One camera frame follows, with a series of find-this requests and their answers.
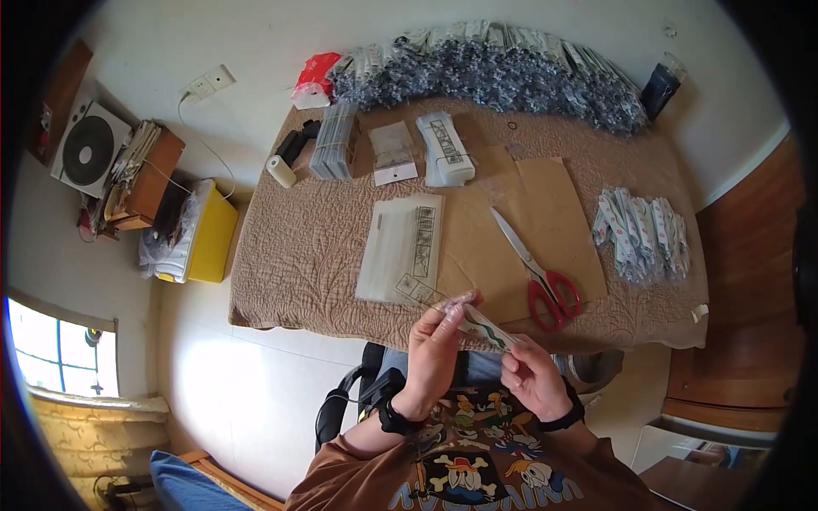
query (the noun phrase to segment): hand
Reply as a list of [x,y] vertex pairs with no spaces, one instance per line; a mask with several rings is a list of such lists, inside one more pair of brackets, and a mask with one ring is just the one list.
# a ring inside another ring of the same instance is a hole
[[523,342],[512,344],[511,354],[503,355],[501,383],[540,421],[565,417],[573,403],[551,355],[527,335],[516,337]]
[[479,305],[478,289],[430,308],[409,333],[407,384],[392,407],[412,422],[426,419],[452,385],[463,321],[463,303]]

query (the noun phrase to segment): red scissors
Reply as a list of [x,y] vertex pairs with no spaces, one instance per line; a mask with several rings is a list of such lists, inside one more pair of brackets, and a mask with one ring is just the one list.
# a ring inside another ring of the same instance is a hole
[[[511,228],[508,222],[500,216],[496,209],[492,208],[497,223],[503,230],[503,234],[508,238],[511,246],[517,251],[517,255],[523,259],[523,264],[528,270],[528,275],[531,280],[528,282],[528,309],[531,311],[531,319],[537,323],[541,329],[546,332],[556,332],[563,327],[563,323],[575,317],[582,308],[582,301],[579,299],[579,292],[577,286],[573,284],[567,277],[562,276],[556,271],[546,271],[540,268],[540,265],[534,261],[531,253],[525,248],[525,245],[520,240],[514,229]],[[557,284],[564,285],[573,293],[573,298],[576,305],[569,306],[565,302],[562,294],[557,289]],[[542,300],[548,311],[556,320],[556,325],[548,326],[540,320],[540,314],[537,312],[537,300]]]

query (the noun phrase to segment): window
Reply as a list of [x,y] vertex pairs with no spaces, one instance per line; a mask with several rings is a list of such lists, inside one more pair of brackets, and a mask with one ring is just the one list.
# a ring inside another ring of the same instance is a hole
[[8,315],[20,372],[30,385],[79,396],[119,397],[115,332],[57,320],[11,298]]

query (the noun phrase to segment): white roll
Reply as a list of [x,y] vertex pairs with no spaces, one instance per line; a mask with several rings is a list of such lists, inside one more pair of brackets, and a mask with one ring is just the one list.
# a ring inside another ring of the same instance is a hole
[[285,188],[291,188],[295,184],[293,169],[279,155],[271,156],[267,160],[267,171]]

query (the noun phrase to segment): window frame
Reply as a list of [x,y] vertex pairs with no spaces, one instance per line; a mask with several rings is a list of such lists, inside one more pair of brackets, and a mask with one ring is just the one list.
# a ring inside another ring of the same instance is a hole
[[[40,314],[44,314],[45,316],[49,316],[56,321],[56,354],[57,354],[57,361],[48,360],[47,358],[43,358],[41,356],[32,355],[31,353],[24,352],[15,346],[15,351],[18,353],[23,353],[26,356],[31,356],[36,358],[37,360],[47,362],[49,364],[54,364],[60,371],[60,385],[62,386],[62,392],[65,392],[65,376],[63,375],[63,367],[70,367],[74,369],[80,370],[91,370],[94,371],[95,374],[99,373],[99,362],[97,360],[97,354],[94,354],[94,361],[95,367],[84,367],[81,365],[73,365],[73,364],[66,364],[62,361],[62,351],[60,345],[60,322],[64,321],[65,323],[72,323],[74,325],[84,326],[85,328],[91,328],[96,330],[101,330],[103,332],[110,332],[114,335],[114,350],[116,353],[119,353],[119,321],[114,318],[113,320],[105,320],[102,318],[98,318],[95,316],[89,316],[88,314],[83,314],[81,312],[74,312],[69,309],[60,307],[58,305],[54,305],[53,303],[46,302],[40,298],[36,298],[27,294],[19,289],[9,286],[7,299],[13,300],[23,307],[27,307],[33,311],[39,312]],[[119,363],[115,364],[115,373],[117,382],[119,382]]]

